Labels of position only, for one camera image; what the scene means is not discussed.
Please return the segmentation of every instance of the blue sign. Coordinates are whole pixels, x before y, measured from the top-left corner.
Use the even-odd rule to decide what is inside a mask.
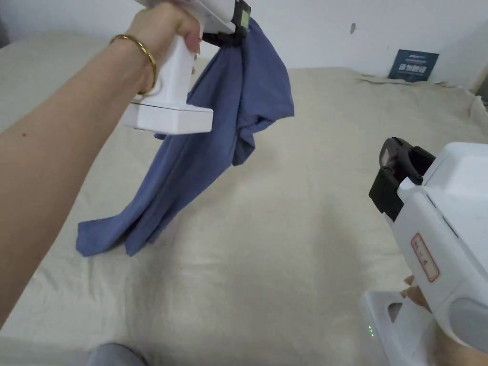
[[[427,81],[438,57],[438,53],[398,50],[388,78],[408,82]]]

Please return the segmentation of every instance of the white wall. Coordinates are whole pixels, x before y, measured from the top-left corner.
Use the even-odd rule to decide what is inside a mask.
[[[56,11],[46,3],[55,3]],[[132,0],[1,0],[0,19],[13,39],[39,32],[41,20],[58,27],[123,30]],[[387,76],[398,49],[440,53],[432,79],[470,87],[488,65],[487,0],[249,0],[252,15],[286,65],[350,67]],[[18,24],[20,10],[29,19]],[[103,20],[105,25],[96,25]],[[351,24],[357,30],[350,34]],[[215,49],[204,46],[202,56]]]

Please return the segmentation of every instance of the gold bangle bracelet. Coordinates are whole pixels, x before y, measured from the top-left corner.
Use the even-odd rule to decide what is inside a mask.
[[[115,41],[117,39],[133,41],[147,55],[147,57],[149,57],[149,61],[151,61],[151,66],[153,69],[153,84],[149,90],[146,90],[145,92],[139,92],[138,93],[139,95],[149,94],[150,92],[153,91],[154,87],[156,86],[156,80],[158,78],[158,67],[156,66],[156,60],[154,60],[154,57],[151,54],[151,52],[149,52],[149,49],[141,41],[139,41],[136,37],[133,37],[133,36],[128,35],[128,34],[118,34],[114,38],[112,38],[110,43],[112,43],[113,41]]]

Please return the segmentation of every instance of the beige bedsheet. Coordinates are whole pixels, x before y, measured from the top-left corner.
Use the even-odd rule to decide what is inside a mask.
[[[0,50],[1,126],[103,44],[50,36]],[[258,134],[245,165],[136,256],[119,247],[85,259],[77,223],[120,212],[160,144],[119,126],[0,332],[0,364],[82,365],[91,348],[120,342],[152,365],[367,365],[357,301],[402,289],[409,273],[368,198],[382,143],[397,136],[438,154],[487,142],[488,115],[455,88],[346,69],[290,76],[296,117]]]

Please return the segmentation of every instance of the blue cloth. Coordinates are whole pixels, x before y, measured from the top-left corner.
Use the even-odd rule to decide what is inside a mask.
[[[294,115],[286,67],[254,20],[240,47],[218,51],[188,103],[213,109],[212,131],[167,136],[124,211],[78,225],[76,249],[83,256],[107,251],[123,238],[130,256],[154,242],[224,171],[246,161],[255,148],[255,132]]]

